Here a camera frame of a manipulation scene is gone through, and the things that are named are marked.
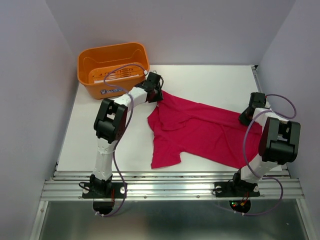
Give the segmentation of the red t-shirt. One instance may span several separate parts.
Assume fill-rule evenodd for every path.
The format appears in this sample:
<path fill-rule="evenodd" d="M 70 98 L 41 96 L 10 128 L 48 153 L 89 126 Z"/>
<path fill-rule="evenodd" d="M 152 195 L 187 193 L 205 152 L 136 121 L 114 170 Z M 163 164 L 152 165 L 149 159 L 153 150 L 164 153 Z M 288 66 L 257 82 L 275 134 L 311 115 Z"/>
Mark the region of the red t-shirt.
<path fill-rule="evenodd" d="M 186 152 L 240 169 L 245 166 L 243 140 L 247 127 L 239 113 L 163 92 L 147 122 L 153 132 L 152 169 L 177 165 Z M 255 123 L 246 141 L 249 161 L 258 154 L 262 127 Z"/>

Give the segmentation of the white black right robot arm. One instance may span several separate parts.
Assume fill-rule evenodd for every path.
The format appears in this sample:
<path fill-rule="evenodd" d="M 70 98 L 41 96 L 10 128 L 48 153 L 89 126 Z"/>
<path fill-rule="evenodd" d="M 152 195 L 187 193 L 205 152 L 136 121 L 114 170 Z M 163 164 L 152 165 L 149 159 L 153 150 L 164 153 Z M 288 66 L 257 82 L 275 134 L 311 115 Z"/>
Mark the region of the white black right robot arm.
<path fill-rule="evenodd" d="M 293 116 L 286 116 L 273 111 L 267 97 L 280 97 L 293 108 Z M 279 94 L 250 94 L 248 107 L 240 114 L 238 120 L 247 126 L 242 142 L 245 166 L 233 175 L 230 182 L 231 192 L 242 195 L 254 192 L 258 182 L 271 169 L 295 161 L 299 150 L 301 124 L 292 121 L 297 115 L 295 105 L 287 97 Z M 246 154 L 246 143 L 254 124 L 262 127 L 262 135 L 258 143 L 258 154 L 249 161 Z"/>

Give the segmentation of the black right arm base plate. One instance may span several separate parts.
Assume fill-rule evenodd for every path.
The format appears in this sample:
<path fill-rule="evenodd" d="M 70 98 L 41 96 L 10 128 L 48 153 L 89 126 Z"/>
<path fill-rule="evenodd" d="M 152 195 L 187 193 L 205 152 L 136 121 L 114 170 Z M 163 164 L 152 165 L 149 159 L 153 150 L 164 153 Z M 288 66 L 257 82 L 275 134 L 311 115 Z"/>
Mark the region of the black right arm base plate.
<path fill-rule="evenodd" d="M 217 198 L 259 197 L 260 191 L 256 183 L 219 181 L 214 183 L 212 194 Z"/>

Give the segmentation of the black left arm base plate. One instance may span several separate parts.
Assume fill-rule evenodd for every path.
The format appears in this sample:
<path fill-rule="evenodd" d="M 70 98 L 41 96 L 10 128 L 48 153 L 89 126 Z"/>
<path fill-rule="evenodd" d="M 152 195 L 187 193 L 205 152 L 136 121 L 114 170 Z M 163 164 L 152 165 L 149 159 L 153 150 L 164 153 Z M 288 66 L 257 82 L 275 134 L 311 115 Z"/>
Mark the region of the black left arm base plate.
<path fill-rule="evenodd" d="M 89 182 L 80 182 L 78 186 L 82 189 L 83 199 L 123 199 L 127 184 L 123 182 L 112 182 L 105 189 L 98 189 Z"/>

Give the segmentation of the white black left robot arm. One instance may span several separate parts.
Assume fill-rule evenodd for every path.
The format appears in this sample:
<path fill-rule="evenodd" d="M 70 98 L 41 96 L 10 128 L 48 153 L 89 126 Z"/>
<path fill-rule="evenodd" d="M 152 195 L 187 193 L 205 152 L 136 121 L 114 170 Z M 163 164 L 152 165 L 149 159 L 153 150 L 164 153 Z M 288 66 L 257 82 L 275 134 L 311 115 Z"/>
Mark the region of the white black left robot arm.
<path fill-rule="evenodd" d="M 147 78 L 130 91 L 121 88 L 125 94 L 102 100 L 93 124 L 97 137 L 97 154 L 94 170 L 87 190 L 99 197 L 106 197 L 112 191 L 112 161 L 116 145 L 124 135 L 133 109 L 143 103 L 163 100 L 161 75 L 150 72 Z"/>

